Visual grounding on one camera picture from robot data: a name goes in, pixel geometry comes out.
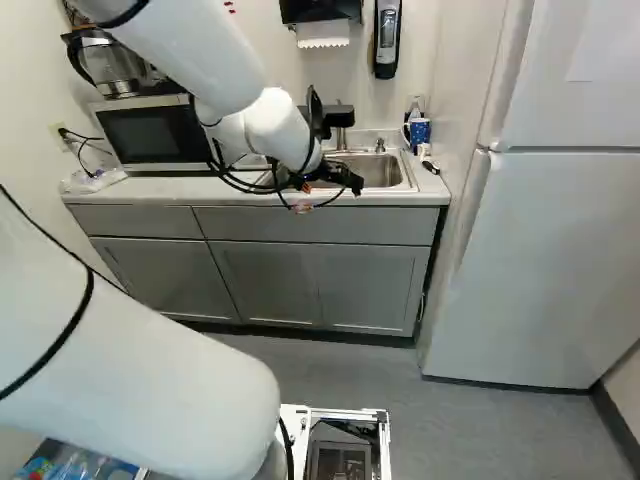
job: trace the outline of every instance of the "kitchen counter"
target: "kitchen counter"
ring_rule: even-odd
[[[333,206],[444,206],[450,201],[450,193],[440,177],[428,172],[418,157],[408,152],[389,148],[389,153],[401,152],[401,157],[409,171],[412,190],[365,189],[359,198],[349,191]],[[255,182],[262,173],[244,173],[239,178]],[[284,192],[289,203],[306,200],[318,203],[336,194],[336,190],[315,189],[310,195],[301,192]],[[163,205],[236,205],[236,206],[278,206],[277,195],[252,195],[238,192],[218,178],[209,177],[130,177],[100,192],[90,195],[64,194],[65,203],[88,204],[129,204],[149,203]]]

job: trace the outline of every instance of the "baseboard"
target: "baseboard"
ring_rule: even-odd
[[[591,388],[591,401],[620,451],[626,457],[636,478],[640,478],[640,443],[627,425],[602,381]]]
[[[178,323],[200,333],[220,333],[227,335],[249,335],[273,338],[295,338],[297,340],[315,340],[319,342],[348,343],[353,345],[374,345],[391,348],[415,348],[411,337],[387,337],[352,332],[327,332],[304,330],[301,328],[270,327],[259,325],[230,325],[221,323],[185,322]]]
[[[576,388],[535,387],[532,385],[515,385],[511,383],[480,382],[476,380],[463,380],[460,378],[438,377],[435,375],[422,375],[427,382],[447,383],[450,385],[464,385],[476,388],[490,388],[492,390],[508,390],[514,392],[544,393],[552,395],[589,395],[589,390]]]

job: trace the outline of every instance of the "blue cup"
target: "blue cup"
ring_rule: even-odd
[[[409,143],[412,149],[431,142],[431,121],[428,118],[412,118],[406,126],[409,129]]]

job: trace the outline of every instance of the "kettle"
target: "kettle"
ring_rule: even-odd
[[[151,83],[151,67],[135,52],[97,27],[61,36],[76,72],[107,99],[139,95]]]

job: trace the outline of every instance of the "refrigerator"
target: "refrigerator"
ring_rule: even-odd
[[[584,390],[640,338],[640,2],[441,5],[425,377]]]

